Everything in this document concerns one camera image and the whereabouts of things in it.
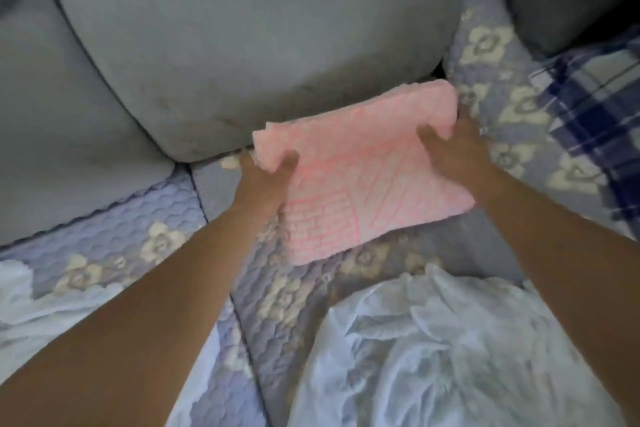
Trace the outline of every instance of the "person's right hand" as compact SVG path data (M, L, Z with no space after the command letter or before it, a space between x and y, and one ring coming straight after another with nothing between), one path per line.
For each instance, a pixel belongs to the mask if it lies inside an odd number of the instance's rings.
M419 125L416 133L429 154L436 172L467 189L493 168L488 142L477 130L467 109L460 107L460 116L450 139L442 139L428 124Z

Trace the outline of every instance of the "wrinkled white sheet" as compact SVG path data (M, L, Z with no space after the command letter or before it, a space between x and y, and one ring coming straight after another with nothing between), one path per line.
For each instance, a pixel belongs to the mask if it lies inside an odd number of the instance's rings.
M33 271L20 262L0 262L0 383L52 339L120 292L120 284L111 284L34 300ZM191 425L191 406L207 390L219 352L220 338L215 327L187 377L166 427Z
M300 426L617 426L615 402L532 289L428 266L328 312Z

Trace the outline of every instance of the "plaid shirt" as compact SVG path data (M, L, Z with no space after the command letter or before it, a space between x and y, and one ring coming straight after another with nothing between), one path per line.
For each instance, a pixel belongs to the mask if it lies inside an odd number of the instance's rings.
M552 59L531 81L557 117L551 135L602 170L612 218L640 238L640 26Z

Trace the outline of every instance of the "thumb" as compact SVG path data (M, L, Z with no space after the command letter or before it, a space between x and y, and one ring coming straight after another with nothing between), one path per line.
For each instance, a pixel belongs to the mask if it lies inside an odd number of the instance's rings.
M418 125L418 127L415 129L415 133L418 134L418 138L425 148L440 144L443 141L443 139L440 138L435 129L428 123Z
M298 167L298 161L300 160L300 154L294 150L289 150L285 152L284 157L282 158L282 162L274 172L274 175L282 180L284 183L288 183L291 179L291 176L296 171L296 167Z

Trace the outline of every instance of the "folded pink cloth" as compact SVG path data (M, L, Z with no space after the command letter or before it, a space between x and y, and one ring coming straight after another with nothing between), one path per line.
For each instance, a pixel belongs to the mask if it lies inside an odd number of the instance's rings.
M268 171L288 149L300 153L280 210L289 261L307 264L472 208L464 188L431 169L415 134L428 123L449 138L457 100L444 80L402 85L351 107L254 131L258 163Z

